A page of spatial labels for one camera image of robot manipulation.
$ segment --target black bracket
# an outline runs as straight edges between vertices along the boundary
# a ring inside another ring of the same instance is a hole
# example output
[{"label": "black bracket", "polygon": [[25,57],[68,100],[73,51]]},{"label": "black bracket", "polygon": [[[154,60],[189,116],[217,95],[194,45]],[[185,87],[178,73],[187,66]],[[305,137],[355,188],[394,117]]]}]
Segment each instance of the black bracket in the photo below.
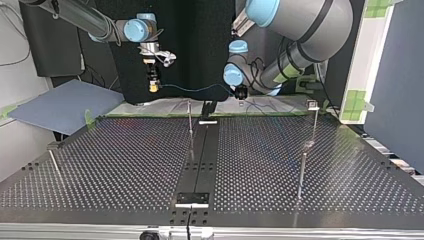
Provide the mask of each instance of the black bracket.
[{"label": "black bracket", "polygon": [[179,193],[177,208],[208,208],[209,193]]},{"label": "black bracket", "polygon": [[217,120],[215,118],[213,118],[213,117],[210,116],[212,113],[215,112],[216,105],[217,104],[218,104],[217,101],[213,101],[213,102],[206,102],[205,101],[203,103],[202,116],[200,117],[200,121],[199,121],[200,124],[202,124],[202,123],[205,123],[205,124],[208,124],[208,123],[216,124],[217,123]]}]

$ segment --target robotic arm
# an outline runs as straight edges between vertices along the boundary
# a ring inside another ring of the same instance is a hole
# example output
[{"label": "robotic arm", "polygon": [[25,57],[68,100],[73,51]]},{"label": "robotic arm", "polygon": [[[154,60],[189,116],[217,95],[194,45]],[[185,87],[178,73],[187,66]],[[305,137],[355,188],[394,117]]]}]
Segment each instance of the robotic arm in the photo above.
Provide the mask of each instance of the robotic arm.
[{"label": "robotic arm", "polygon": [[232,42],[224,80],[236,93],[249,87],[267,95],[278,94],[281,82],[274,80],[280,74],[287,79],[288,69],[303,72],[311,64],[331,58],[345,44],[353,23],[349,0],[248,0],[243,13],[259,27],[294,42],[266,69],[247,62],[245,41]]},{"label": "robotic arm", "polygon": [[84,5],[80,0],[20,0],[21,2],[39,6],[69,23],[88,32],[96,42],[140,43],[143,62],[147,65],[147,78],[150,91],[157,92],[160,85],[160,73],[157,62],[164,67],[171,66],[176,56],[168,51],[161,51],[158,37],[162,30],[157,29],[156,17],[152,13],[137,14],[131,20],[111,20],[101,12]]}]

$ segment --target green tape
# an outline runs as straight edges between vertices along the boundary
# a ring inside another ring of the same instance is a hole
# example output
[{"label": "green tape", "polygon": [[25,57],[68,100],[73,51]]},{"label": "green tape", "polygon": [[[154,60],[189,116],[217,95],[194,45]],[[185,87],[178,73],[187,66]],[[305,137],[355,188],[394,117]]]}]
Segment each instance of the green tape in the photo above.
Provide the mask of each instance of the green tape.
[{"label": "green tape", "polygon": [[90,109],[85,110],[84,117],[85,117],[85,124],[87,125],[88,129],[93,128],[95,126],[96,120],[92,117]]},{"label": "green tape", "polygon": [[1,111],[0,120],[9,117],[9,113],[18,108],[16,105],[4,107]]},{"label": "green tape", "polygon": [[365,91],[350,90],[347,93],[342,120],[359,121],[365,107]]},{"label": "green tape", "polygon": [[[289,64],[284,70],[283,70],[284,74],[286,74],[287,77],[289,78],[297,78],[302,76],[302,74],[299,73],[299,71],[297,71],[291,64]],[[280,75],[278,75],[275,79],[274,82],[276,83],[284,83],[285,81],[287,81],[287,78],[285,78],[281,73]]]},{"label": "green tape", "polygon": [[296,82],[296,93],[306,93],[306,94],[313,94],[314,90],[308,90],[301,85],[301,83],[314,83],[317,81],[317,78],[315,75],[307,75],[307,76],[300,76],[297,78]]},{"label": "green tape", "polygon": [[365,18],[384,18],[390,6],[390,0],[369,0]]}]

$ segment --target metal plate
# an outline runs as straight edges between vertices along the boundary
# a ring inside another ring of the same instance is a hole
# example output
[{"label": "metal plate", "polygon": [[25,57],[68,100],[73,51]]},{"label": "metal plate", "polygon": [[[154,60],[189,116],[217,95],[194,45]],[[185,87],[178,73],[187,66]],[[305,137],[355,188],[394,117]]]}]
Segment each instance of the metal plate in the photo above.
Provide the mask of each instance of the metal plate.
[{"label": "metal plate", "polygon": [[187,119],[104,119],[57,151],[60,173],[52,161],[37,163],[3,191],[0,207],[53,213],[42,221],[72,212],[75,219],[70,222],[86,222],[75,212],[91,212],[101,222],[108,222],[102,219],[104,213],[117,213],[134,215],[138,224],[154,224],[155,217],[163,216],[169,224],[168,211],[190,146]]},{"label": "metal plate", "polygon": [[173,203],[187,188],[210,193],[196,226],[424,229],[423,187],[331,117],[315,135],[313,116],[221,118],[195,132],[192,143],[187,119],[104,119],[57,152],[61,174],[46,155],[0,183],[0,222],[185,225]]},{"label": "metal plate", "polygon": [[424,228],[423,188],[331,119],[319,119],[314,138],[312,116],[225,118],[217,144],[210,225]]}]

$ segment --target white wall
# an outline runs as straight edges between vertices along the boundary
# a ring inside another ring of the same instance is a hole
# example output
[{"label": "white wall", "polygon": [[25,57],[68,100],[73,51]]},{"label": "white wall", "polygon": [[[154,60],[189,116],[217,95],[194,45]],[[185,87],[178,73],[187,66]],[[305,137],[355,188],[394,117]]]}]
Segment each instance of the white wall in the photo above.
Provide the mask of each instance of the white wall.
[{"label": "white wall", "polygon": [[[389,7],[384,18],[364,18],[362,20],[341,112],[344,111],[349,90],[366,91],[365,101],[370,102],[392,20],[393,9],[393,6]],[[359,121],[342,120],[341,122],[344,124],[364,124],[366,116],[367,112],[363,111]]]},{"label": "white wall", "polygon": [[[19,9],[17,0],[0,0]],[[23,31],[20,22],[9,10],[6,13]],[[0,65],[24,58],[28,42],[0,12]],[[32,57],[17,65],[0,67],[0,112],[7,106],[22,103],[46,91],[45,78],[37,77]],[[46,145],[54,141],[53,133],[11,119],[0,120],[0,181],[39,157]]]}]

